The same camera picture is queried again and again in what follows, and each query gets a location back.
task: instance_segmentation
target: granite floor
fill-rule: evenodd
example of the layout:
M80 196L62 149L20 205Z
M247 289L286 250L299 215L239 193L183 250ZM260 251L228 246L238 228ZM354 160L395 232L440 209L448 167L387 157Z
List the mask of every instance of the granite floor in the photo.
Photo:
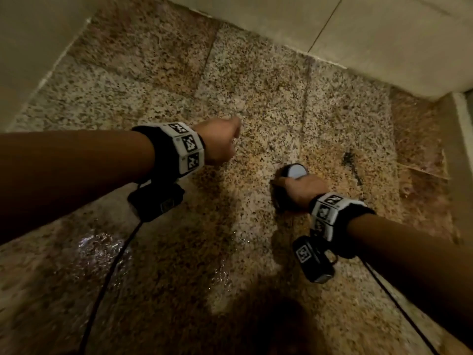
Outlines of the granite floor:
M428 354L358 260L341 260L324 285L304 280L289 246L307 218L276 216L269 180L300 161L378 214L460 241L436 111L168 2L110 0L9 130L243 120L236 157L183 181L184 202L138 233L89 353L250 353L257 320L289 295L316 320L319 354ZM138 222L126 203L131 190L0 248L3 353L77 347L112 258ZM443 352L444 330L396 296Z

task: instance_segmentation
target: person's left arm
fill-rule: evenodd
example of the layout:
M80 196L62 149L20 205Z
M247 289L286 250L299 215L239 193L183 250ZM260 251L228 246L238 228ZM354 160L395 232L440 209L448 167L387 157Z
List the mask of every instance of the person's left arm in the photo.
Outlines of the person's left arm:
M205 145L206 164L234 155L240 119L216 118L193 129ZM150 174L178 176L176 157L166 135L151 140L139 131L0 134L0 244Z

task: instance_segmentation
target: cord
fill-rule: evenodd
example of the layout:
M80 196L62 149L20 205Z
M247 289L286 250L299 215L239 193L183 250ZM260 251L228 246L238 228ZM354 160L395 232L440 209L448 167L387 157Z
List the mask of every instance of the cord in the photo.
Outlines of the cord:
M411 324L411 326L414 328L417 334L421 337L421 339L424 341L425 345L429 348L429 350L434 354L434 355L439 355L439 352L434 348L432 343L427 339L427 337L422 333L422 331L418 328L418 326L414 323L414 321L411 319L411 317L405 312L405 310L399 305L397 300L393 297L393 295L387 290L386 286L378 279L378 277L375 275L375 272L371 269L371 267L368 266L368 264L362 259L361 262L363 265L368 269L370 272L371 276L375 279L375 281L378 283L378 285L381 287L381 289L384 290L386 295L391 299L391 301L394 303L394 305L399 309L401 314L404 316L404 318Z
M95 317L97 316L98 307L100 306L100 303L102 302L103 297L105 296L110 280L112 280L112 275L115 272L115 268L118 265L118 262L120 261L121 257L125 253L128 245L131 243L133 238L135 238L136 233L138 233L139 228L141 228L142 225L143 225L143 222L140 221L139 224L136 226L136 228L133 230L133 232L130 234L128 239L125 241L125 243L123 243L123 246L121 247L120 251L118 252L117 256L112 262L112 265L110 266L110 269L108 270L107 275L105 276L105 280L103 281L102 288L100 289L100 292L98 293L98 297L95 300L94 306L92 308L92 312L90 313L89 320L87 321L84 335L82 336L82 340L80 341L79 352L78 352L79 355L84 355L86 352L87 341L89 339L90 332L92 330L92 326L95 321Z

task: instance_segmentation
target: beige wall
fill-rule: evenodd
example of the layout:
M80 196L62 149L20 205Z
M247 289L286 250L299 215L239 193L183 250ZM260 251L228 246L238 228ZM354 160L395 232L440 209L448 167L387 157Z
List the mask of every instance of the beige wall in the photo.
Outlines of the beige wall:
M171 1L418 96L473 88L473 0Z
M0 129L54 65L87 17L92 0L0 0Z

